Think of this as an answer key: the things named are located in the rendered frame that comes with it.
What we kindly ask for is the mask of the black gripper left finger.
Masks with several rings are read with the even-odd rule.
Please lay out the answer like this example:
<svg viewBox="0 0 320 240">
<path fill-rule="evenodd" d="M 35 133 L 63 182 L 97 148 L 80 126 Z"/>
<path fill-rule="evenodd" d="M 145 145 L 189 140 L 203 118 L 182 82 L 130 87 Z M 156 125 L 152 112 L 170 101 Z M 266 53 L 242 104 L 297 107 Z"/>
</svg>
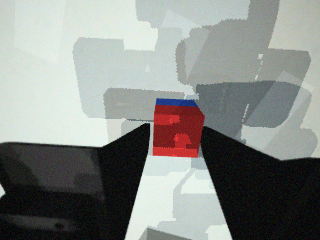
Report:
<svg viewBox="0 0 320 240">
<path fill-rule="evenodd" d="M 0 184 L 89 194 L 101 240 L 125 240 L 149 141 L 144 123 L 102 147 L 0 142 Z"/>
</svg>

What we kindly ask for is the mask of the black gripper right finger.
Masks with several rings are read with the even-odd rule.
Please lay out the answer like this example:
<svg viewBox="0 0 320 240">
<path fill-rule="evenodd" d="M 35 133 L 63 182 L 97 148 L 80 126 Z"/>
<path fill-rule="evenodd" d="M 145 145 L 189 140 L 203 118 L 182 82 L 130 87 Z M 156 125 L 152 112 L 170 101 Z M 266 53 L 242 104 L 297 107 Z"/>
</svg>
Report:
<svg viewBox="0 0 320 240">
<path fill-rule="evenodd" d="M 320 189 L 320 158 L 280 160 L 207 126 L 200 144 L 232 240 L 279 240 Z"/>
</svg>

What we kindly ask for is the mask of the red block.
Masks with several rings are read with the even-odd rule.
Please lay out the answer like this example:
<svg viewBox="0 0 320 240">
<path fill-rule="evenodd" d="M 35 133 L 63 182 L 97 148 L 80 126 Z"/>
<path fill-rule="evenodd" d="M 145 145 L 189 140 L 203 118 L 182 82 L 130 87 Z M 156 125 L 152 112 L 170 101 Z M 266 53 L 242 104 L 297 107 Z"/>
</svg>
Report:
<svg viewBox="0 0 320 240">
<path fill-rule="evenodd" d="M 197 158 L 204 120 L 199 107 L 155 105 L 153 156 Z"/>
</svg>

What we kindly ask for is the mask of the blue block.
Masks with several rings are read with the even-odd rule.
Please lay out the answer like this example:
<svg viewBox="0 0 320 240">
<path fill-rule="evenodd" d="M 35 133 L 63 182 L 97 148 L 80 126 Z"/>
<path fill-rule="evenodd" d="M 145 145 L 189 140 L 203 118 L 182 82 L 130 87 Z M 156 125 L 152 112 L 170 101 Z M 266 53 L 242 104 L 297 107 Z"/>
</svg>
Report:
<svg viewBox="0 0 320 240">
<path fill-rule="evenodd" d="M 198 107 L 194 100 L 184 100 L 184 99 L 156 99 L 156 105 L 172 105 L 172 106 L 191 106 Z"/>
</svg>

